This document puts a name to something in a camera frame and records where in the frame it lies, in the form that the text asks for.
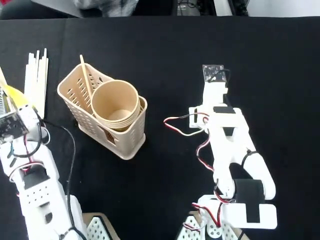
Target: black table surface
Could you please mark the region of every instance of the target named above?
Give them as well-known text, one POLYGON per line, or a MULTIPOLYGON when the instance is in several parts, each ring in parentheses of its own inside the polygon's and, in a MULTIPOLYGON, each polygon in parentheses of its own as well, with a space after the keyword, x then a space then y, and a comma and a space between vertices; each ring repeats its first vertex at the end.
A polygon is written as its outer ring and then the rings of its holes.
MULTIPOLYGON (((0 21, 0 66, 7 82, 23 90, 28 53, 48 49, 46 118, 75 136, 72 193, 82 211, 106 214, 122 240, 173 240, 191 202, 212 194, 213 179, 195 157, 206 135, 183 137, 163 119, 202 102, 202 64, 223 64, 232 70, 229 100, 242 109, 276 185, 270 203, 278 227, 245 232, 252 240, 313 239, 319 233, 319 26, 319 17, 0 21), (147 139, 129 161, 82 133, 58 97, 57 85, 79 64, 79 54, 101 72, 131 82, 148 101, 147 139)), ((176 124, 192 131, 186 120, 176 124)), ((65 184, 72 145, 64 132, 49 130, 65 184)), ((213 160, 208 149, 203 157, 213 160)), ((0 182, 1 239, 27 239, 15 185, 3 173, 0 182)))

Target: white wire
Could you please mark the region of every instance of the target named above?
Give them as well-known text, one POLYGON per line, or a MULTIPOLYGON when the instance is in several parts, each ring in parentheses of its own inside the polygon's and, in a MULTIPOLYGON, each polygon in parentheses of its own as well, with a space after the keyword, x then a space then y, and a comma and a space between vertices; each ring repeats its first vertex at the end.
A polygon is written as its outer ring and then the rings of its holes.
POLYGON ((178 133, 180 133, 181 135, 185 136, 185 137, 190 137, 190 136, 194 136, 196 134, 199 134, 199 133, 202 133, 205 129, 201 129, 199 131, 195 131, 195 132, 192 132, 192 133, 184 133, 183 131, 181 131, 179 128, 176 128, 175 126, 172 126, 170 125, 169 123, 166 123, 166 121, 168 120, 174 120, 174 119, 180 119, 181 117, 179 116, 170 116, 170 117, 167 117, 165 120, 163 120, 163 123, 164 125, 166 125, 167 127, 177 131, 178 133))
POLYGON ((51 141, 51 135, 50 132, 48 131, 48 129, 46 129, 45 127, 42 127, 43 130, 46 131, 46 133, 48 134, 48 141, 46 143, 43 143, 43 145, 48 145, 51 141))
POLYGON ((9 174, 9 181, 11 183, 14 183, 15 181, 12 180, 12 178, 14 177, 14 173, 17 171, 17 170, 20 170, 22 168, 26 168, 26 167, 30 167, 30 166, 34 166, 34 165, 40 165, 42 166, 43 168, 45 168, 45 165, 42 163, 42 162, 37 162, 37 161, 33 161, 33 162, 29 162, 29 163, 26 163, 26 164, 23 164, 21 166, 18 166, 16 167, 10 174, 9 174))

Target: beige plastic basket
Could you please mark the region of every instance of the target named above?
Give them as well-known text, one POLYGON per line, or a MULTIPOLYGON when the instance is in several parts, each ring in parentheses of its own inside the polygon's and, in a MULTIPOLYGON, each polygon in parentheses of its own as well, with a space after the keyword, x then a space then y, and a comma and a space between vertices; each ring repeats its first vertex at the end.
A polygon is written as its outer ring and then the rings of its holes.
MULTIPOLYGON (((101 83, 114 80, 87 63, 85 67, 92 92, 101 83)), ((142 96, 139 96, 139 116, 126 131, 118 132, 102 126, 94 117, 81 64, 59 83, 57 92, 77 120, 79 129, 120 158, 132 159, 145 142, 144 130, 148 104, 142 96)))

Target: perforated metal plate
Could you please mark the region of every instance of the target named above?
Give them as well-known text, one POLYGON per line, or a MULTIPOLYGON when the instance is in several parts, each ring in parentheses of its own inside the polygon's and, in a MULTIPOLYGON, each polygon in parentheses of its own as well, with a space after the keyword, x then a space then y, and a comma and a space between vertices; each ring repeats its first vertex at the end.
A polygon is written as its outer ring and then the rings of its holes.
MULTIPOLYGON (((200 227, 194 216, 188 216, 185 220, 185 223, 194 228, 200 227)), ((200 239, 200 233, 198 231, 191 231, 189 229, 182 227, 176 240, 201 240, 201 239, 200 239)))
POLYGON ((93 217, 87 227, 87 240, 112 240, 100 217, 93 217))
POLYGON ((212 239, 219 239, 222 236, 222 240, 238 240, 230 225, 223 222, 218 228, 213 221, 210 221, 206 226, 206 232, 212 239))
MULTIPOLYGON (((185 223, 194 228, 200 227, 194 216, 188 216, 185 223)), ((191 231, 182 227, 176 240, 203 240, 210 238, 217 240, 238 240, 238 237, 232 228, 223 222, 221 227, 218 228, 213 221, 210 221, 202 231, 206 231, 207 236, 201 239, 201 234, 198 231, 191 231)))

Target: metal base plate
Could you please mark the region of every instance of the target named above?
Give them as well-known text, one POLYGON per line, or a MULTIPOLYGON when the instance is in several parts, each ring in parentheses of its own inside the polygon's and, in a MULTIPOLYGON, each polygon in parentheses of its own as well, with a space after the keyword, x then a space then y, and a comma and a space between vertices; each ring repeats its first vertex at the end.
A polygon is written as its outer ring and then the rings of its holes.
POLYGON ((112 240, 108 230, 98 216, 92 218, 87 227, 87 240, 112 240))

